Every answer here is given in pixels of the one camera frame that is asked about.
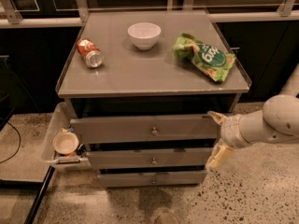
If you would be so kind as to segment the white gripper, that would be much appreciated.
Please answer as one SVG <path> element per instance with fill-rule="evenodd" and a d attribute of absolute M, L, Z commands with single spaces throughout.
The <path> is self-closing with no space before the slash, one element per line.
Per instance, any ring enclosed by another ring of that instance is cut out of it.
<path fill-rule="evenodd" d="M 219 168 L 234 153 L 233 148 L 248 147 L 249 143 L 241 134 L 240 120 L 241 115 L 233 115 L 226 117 L 222 113 L 208 111 L 207 114 L 213 120 L 221 125 L 221 139 L 212 149 L 212 153 L 206 162 L 207 170 L 215 170 Z"/>

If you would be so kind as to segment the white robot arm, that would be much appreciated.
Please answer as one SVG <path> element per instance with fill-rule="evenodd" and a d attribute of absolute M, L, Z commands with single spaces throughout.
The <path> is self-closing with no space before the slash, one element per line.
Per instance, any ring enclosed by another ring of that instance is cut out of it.
<path fill-rule="evenodd" d="M 220 139 L 206 162 L 208 171 L 221 166 L 235 150 L 264 142 L 299 143 L 299 64 L 279 95 L 268 99 L 259 111 L 225 116 L 208 111 L 220 126 Z"/>

